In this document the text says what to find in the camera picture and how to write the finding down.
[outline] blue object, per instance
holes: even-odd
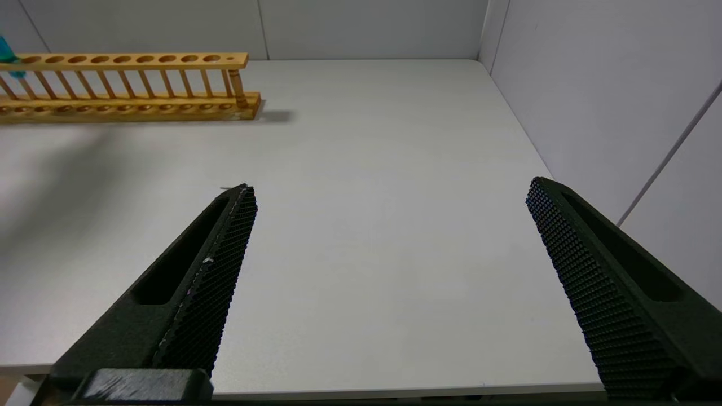
[[[20,58],[15,56],[15,53],[10,49],[10,46],[7,45],[7,41],[5,41],[5,37],[0,35],[0,63],[3,64],[19,64]],[[19,79],[21,77],[25,77],[25,71],[13,71],[10,72],[10,76]]]

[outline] textured gripper pad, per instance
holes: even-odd
[[[211,376],[257,211],[253,188],[249,188],[231,209],[231,221],[204,259],[154,357],[155,368],[202,368]]]
[[[722,342],[700,340],[703,327],[675,324],[702,311],[719,326],[719,312],[571,189],[535,178],[526,203],[608,396],[718,396],[722,365],[701,365],[690,356],[719,360]],[[709,333],[719,334],[719,328]]]
[[[101,368],[201,368],[210,375],[256,210],[245,184],[214,199],[58,359],[52,385],[72,393]]]

